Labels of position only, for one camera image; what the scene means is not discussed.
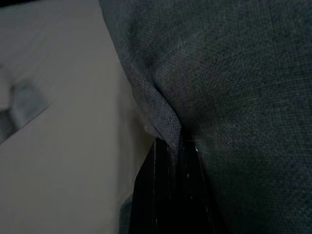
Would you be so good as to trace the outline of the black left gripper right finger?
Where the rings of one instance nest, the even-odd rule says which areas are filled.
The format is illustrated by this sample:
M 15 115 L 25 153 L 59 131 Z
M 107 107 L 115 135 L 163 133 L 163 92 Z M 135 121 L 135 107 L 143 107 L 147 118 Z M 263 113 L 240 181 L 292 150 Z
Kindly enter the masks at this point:
M 178 148 L 180 214 L 185 234 L 216 234 L 215 223 L 201 159 L 195 144 L 181 137 Z

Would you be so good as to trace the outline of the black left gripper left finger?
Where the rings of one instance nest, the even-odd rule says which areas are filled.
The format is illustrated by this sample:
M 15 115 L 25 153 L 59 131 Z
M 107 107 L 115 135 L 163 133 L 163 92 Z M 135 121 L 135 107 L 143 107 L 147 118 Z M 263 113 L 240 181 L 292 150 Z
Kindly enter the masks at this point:
M 130 234 L 172 234 L 176 166 L 168 144 L 155 139 L 135 179 Z

